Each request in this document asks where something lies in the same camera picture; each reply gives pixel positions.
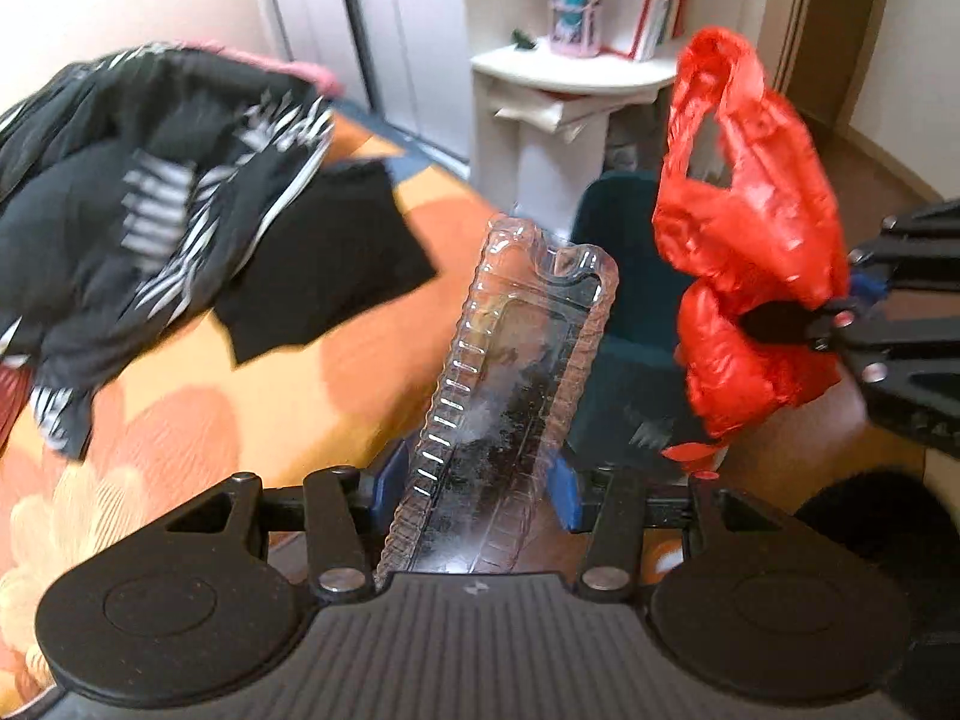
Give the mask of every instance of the pink pen holder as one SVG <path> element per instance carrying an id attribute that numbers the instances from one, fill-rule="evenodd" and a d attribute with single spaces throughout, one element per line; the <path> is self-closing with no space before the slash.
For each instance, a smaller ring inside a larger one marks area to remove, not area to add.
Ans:
<path id="1" fill-rule="evenodd" d="M 600 53 L 598 2 L 586 5 L 550 4 L 550 50 L 566 56 L 597 56 Z"/>

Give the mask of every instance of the chair backrest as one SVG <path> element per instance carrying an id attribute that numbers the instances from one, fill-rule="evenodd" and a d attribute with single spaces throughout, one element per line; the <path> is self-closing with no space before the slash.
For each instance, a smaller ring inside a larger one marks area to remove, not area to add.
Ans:
<path id="1" fill-rule="evenodd" d="M 693 278 L 659 256 L 652 218 L 658 177 L 651 172 L 608 172 L 584 193 L 573 225 L 575 244 L 603 247 L 616 261 L 620 284 L 607 334 L 672 354 L 680 298 Z"/>

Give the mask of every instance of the white wardrobe door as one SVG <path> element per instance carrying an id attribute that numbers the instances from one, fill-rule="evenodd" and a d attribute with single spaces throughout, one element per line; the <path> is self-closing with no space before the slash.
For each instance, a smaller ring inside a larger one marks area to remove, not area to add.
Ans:
<path id="1" fill-rule="evenodd" d="M 419 132 L 395 1 L 359 1 L 383 117 L 395 127 Z"/>
<path id="2" fill-rule="evenodd" d="M 369 108 L 344 0 L 277 0 L 294 59 L 328 67 L 344 96 Z"/>
<path id="3" fill-rule="evenodd" d="M 473 93 L 463 0 L 397 0 L 406 38 L 419 133 L 469 154 Z"/>

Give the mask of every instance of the white shelf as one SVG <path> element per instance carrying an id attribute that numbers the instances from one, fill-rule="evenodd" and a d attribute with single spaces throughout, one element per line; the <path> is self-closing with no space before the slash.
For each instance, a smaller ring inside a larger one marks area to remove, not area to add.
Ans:
<path id="1" fill-rule="evenodd" d="M 682 45 L 683 41 L 664 44 L 653 59 L 632 62 L 610 53 L 589 59 L 557 55 L 544 38 L 529 52 L 506 46 L 474 56 L 470 61 L 477 73 L 546 92 L 635 95 L 673 83 Z"/>

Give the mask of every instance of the red plastic bag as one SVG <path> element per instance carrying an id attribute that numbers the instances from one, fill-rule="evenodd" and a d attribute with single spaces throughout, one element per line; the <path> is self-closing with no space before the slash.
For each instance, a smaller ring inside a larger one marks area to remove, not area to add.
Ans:
<path id="1" fill-rule="evenodd" d="M 730 189 L 686 177 L 694 136 L 714 108 Z M 737 324 L 761 303 L 814 309 L 848 285 L 836 198 L 813 142 L 793 106 L 765 88 L 757 54 L 737 34 L 704 29 L 680 54 L 653 223 L 661 256 L 698 277 L 680 303 L 679 356 L 690 403 L 714 437 L 838 381 L 832 355 L 756 343 Z"/>

